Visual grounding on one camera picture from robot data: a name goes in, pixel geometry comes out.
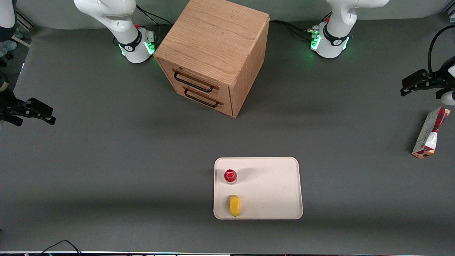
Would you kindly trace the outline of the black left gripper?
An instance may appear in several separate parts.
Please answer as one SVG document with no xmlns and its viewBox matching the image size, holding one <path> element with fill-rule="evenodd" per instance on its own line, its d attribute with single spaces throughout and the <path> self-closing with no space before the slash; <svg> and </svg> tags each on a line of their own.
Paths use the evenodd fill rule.
<svg viewBox="0 0 455 256">
<path fill-rule="evenodd" d="M 400 95 L 404 97 L 418 90 L 440 89 L 436 92 L 436 99 L 442 100 L 448 88 L 447 79 L 438 72 L 430 74 L 426 70 L 418 70 L 402 80 Z"/>
</svg>

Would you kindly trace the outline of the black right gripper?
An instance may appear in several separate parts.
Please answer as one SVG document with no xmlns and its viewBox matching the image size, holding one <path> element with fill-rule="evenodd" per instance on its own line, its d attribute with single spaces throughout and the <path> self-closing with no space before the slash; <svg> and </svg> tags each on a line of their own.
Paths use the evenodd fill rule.
<svg viewBox="0 0 455 256">
<path fill-rule="evenodd" d="M 20 127 L 23 119 L 19 118 L 39 118 L 42 121 L 55 125 L 56 118 L 52 116 L 53 108 L 37 100 L 29 98 L 26 101 L 16 98 L 12 92 L 2 92 L 0 94 L 2 121 Z"/>
</svg>

